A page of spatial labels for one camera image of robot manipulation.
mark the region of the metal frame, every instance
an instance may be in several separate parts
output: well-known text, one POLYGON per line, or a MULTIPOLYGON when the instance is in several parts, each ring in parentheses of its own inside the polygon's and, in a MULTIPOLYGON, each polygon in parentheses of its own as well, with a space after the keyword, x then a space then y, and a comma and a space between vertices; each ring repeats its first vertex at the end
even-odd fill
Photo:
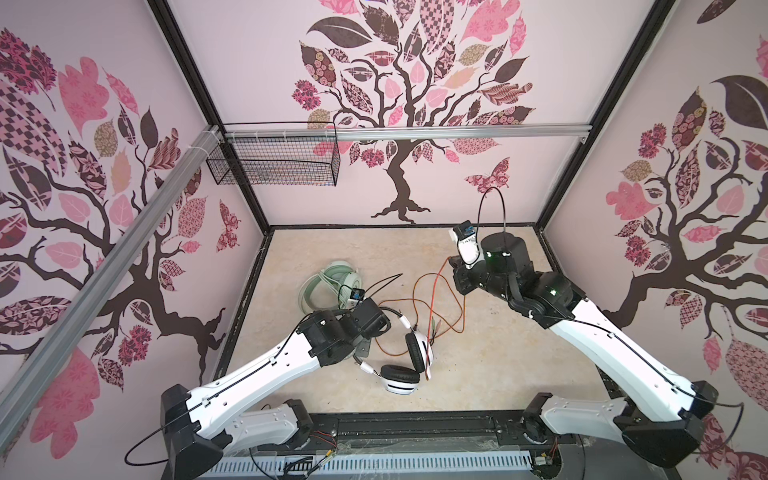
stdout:
POLYGON ((104 263, 75 295, 64 315, 46 333, 38 348, 0 394, 0 449, 4 449, 13 439, 69 360, 72 350, 123 280, 138 252, 205 161, 207 152, 218 145, 220 138, 217 130, 217 127, 208 125, 197 135, 191 148, 184 152, 177 166, 165 178, 163 187, 152 196, 141 215, 129 226, 104 263))

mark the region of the marble floor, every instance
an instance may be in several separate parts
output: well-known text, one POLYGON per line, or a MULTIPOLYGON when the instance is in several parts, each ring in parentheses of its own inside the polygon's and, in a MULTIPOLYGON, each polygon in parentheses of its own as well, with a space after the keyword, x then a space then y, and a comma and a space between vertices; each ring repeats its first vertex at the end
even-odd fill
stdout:
MULTIPOLYGON (((481 228, 480 236, 495 231, 500 229, 481 228)), ((536 270, 551 269, 532 228, 510 227, 508 231, 525 240, 536 270)), ((351 263, 359 269, 366 287, 402 272, 376 294, 380 302, 409 298, 416 279, 436 272, 445 258, 455 253, 447 229, 442 228, 276 231, 229 371, 285 338, 303 316, 296 304, 300 285, 330 261, 351 263)), ((443 273, 451 280, 449 265, 443 273)), ((434 278, 428 276, 419 283, 417 298, 430 300, 434 278)), ((460 309, 445 283, 440 283, 434 309, 453 321, 460 309)), ((333 304, 333 296, 323 298, 324 289, 316 290, 313 299, 318 304, 333 304)), ((411 321, 415 319, 411 302, 388 305, 411 321)), ((265 403, 276 406, 291 398, 303 400, 310 412, 524 409, 537 392, 573 399, 607 399, 598 371, 585 355, 499 299, 476 290, 466 297, 466 312, 464 333, 450 331, 435 341, 432 379, 427 381, 422 375, 419 388, 410 396, 385 391, 375 376, 348 359, 288 383, 255 408, 265 403)), ((421 305, 419 313, 420 325, 425 326, 422 322, 428 318, 429 308, 421 305)), ((401 353, 406 350, 405 333, 402 325, 393 322, 379 341, 387 351, 401 353)), ((407 355, 388 357, 375 343, 367 362, 376 369, 386 363, 410 366, 407 355)))

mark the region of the pink wall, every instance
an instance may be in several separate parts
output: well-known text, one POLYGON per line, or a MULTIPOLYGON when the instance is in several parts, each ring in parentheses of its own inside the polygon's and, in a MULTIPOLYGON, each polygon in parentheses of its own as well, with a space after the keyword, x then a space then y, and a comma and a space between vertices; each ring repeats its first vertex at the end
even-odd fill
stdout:
MULTIPOLYGON (((4 386, 205 122, 141 0, 3 13, 4 386)), ((167 387, 210 376, 260 240, 239 190, 203 166, 3 452, 0 475, 159 477, 162 465, 128 467, 123 455, 157 428, 167 387)), ((164 455, 157 437, 136 461, 164 455)))
MULTIPOLYGON (((234 0, 227 2, 226 8, 193 0, 174 2, 174 10, 225 121, 305 121, 314 115, 315 119, 332 118, 337 124, 349 118, 350 127, 385 127, 420 125, 417 112, 422 107, 424 125, 439 125, 454 115, 464 115, 462 124, 473 124, 477 117, 469 112, 475 101, 478 117, 517 108, 514 116, 527 124, 587 123, 651 4, 647 0, 397 3, 400 9, 396 12, 395 2, 368 0, 234 0), (409 9, 413 13, 404 15, 403 11, 409 9), (438 15, 436 26, 422 21, 422 13, 424 18, 431 18, 426 12, 451 9, 452 15, 438 15), (325 18, 352 22, 347 25, 357 25, 363 36, 337 38, 332 28, 312 28, 325 18), (414 31, 426 45, 424 62, 418 58, 386 60, 387 55, 397 55, 397 44, 413 45, 408 38, 414 31), (451 64, 443 68, 445 76, 436 75, 430 81, 429 72, 441 64, 439 60, 445 58, 448 44, 453 45, 455 58, 452 63, 442 62, 451 64), (501 47, 498 63, 482 77, 482 81, 489 82, 479 90, 506 84, 504 88, 516 90, 517 96, 483 95, 478 90, 486 57, 501 47), (373 52, 379 53, 375 65, 367 56, 373 52), (317 55, 322 55, 323 60, 318 60, 317 55), (315 68, 332 71, 316 75, 315 79, 306 69, 307 61, 314 74, 315 68), (522 62, 522 66, 507 79, 499 72, 510 61, 522 62), (380 78, 374 75, 366 79, 360 70, 358 78, 354 78, 350 68, 369 72, 375 68, 380 78), (417 98, 428 84, 429 93, 435 97, 407 100, 406 91, 417 98), (328 89, 329 85, 338 90, 328 89), (363 100, 356 102, 354 97, 363 100), (370 108, 365 98, 370 99, 370 108), (392 115, 400 108, 405 114, 395 121, 392 115)), ((508 187, 503 191, 509 221, 535 221, 575 139, 496 141, 498 145, 474 150, 447 140, 426 147, 425 142, 418 146, 402 142, 398 147, 400 156, 391 159, 385 155, 387 142, 380 141, 359 146, 361 153, 371 150, 370 161, 365 163, 356 161, 354 154, 350 157, 349 152, 357 147, 347 144, 341 147, 336 187, 263 185, 256 186, 255 191, 269 221, 275 224, 451 223, 476 215, 480 193, 465 179, 478 176, 488 185, 508 187), (412 152, 416 148, 429 149, 432 161, 423 157, 414 160, 412 152), (377 151, 381 152, 380 161, 376 159, 377 151), (508 162, 492 177, 505 158, 508 162), (385 214, 372 218, 381 212, 385 214)), ((488 206, 488 219, 498 220, 501 209, 495 203, 488 206)))
MULTIPOLYGON (((768 5, 709 4, 680 4, 547 235, 648 352, 745 402, 733 441, 684 460, 683 478, 765 478, 768 5)), ((715 408, 704 451, 737 414, 715 408)))

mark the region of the black wire basket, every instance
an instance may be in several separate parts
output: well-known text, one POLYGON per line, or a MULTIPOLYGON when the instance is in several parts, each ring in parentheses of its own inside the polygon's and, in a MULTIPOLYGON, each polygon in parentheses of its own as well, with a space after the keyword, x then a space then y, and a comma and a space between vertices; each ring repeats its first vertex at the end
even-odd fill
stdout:
POLYGON ((308 130, 268 129, 225 138, 207 159, 216 183, 336 186, 341 164, 336 126, 322 121, 258 125, 285 123, 308 130))

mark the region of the headphone ear cup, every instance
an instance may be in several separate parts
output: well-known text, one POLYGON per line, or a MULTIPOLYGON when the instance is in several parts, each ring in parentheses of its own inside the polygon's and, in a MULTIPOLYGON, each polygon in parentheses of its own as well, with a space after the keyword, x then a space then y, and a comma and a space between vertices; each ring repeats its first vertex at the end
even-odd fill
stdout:
POLYGON ((419 340, 416 338, 414 332, 406 333, 406 345, 408 346, 408 354, 411 356, 411 363, 416 372, 422 373, 426 370, 426 363, 422 356, 422 350, 419 348, 419 340))
POLYGON ((379 374, 384 379, 404 383, 419 383, 421 379, 418 372, 401 365, 384 365, 379 374))

